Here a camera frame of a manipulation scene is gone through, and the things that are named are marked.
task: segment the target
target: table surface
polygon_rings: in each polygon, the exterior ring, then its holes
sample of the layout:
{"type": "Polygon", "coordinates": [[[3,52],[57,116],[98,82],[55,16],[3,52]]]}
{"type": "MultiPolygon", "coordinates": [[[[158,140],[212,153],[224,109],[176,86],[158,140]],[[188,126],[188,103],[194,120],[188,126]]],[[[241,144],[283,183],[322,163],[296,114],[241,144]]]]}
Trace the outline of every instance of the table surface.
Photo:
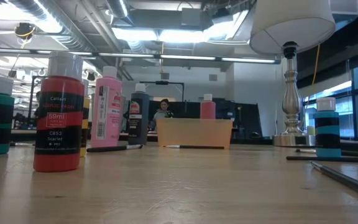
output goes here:
{"type": "MultiPolygon", "coordinates": [[[[358,223],[358,193],[286,161],[294,149],[150,144],[60,173],[34,172],[33,151],[0,156],[0,223],[358,223]]],[[[321,163],[358,179],[358,164],[321,163]]]]}

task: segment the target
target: lamp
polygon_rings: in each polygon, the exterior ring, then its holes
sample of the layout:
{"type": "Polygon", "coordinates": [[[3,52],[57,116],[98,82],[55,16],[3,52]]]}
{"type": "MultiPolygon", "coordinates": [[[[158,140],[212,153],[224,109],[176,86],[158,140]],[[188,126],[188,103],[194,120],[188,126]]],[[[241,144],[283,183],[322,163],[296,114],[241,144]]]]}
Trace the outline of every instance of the lamp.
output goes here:
{"type": "Polygon", "coordinates": [[[335,32],[328,0],[258,0],[250,46],[260,54],[283,54],[287,59],[283,111],[286,130],[273,137],[275,146],[313,146],[314,136],[299,128],[301,97],[296,87],[296,53],[324,42],[335,32]]]}

